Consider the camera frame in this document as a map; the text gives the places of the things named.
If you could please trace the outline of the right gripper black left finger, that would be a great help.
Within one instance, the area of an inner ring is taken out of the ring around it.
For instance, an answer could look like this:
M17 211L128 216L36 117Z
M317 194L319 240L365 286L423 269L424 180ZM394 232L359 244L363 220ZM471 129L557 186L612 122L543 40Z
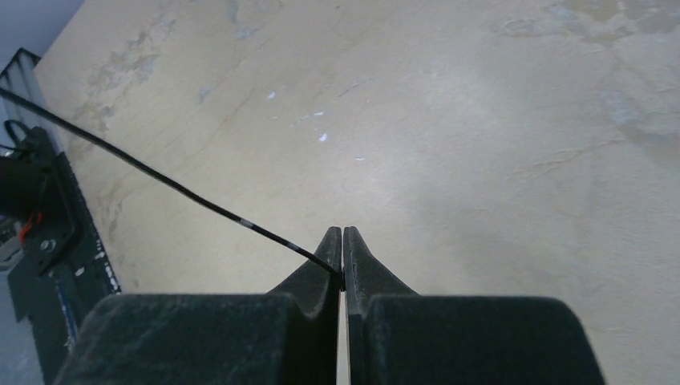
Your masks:
M86 317L59 384L332 384L342 232L264 294L119 294Z

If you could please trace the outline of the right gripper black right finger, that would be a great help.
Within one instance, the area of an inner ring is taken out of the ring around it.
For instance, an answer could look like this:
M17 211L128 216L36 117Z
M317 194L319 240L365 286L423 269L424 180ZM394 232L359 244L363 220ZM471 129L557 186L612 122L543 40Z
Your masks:
M602 384L579 318L535 296L417 294L369 250L343 239L353 384Z

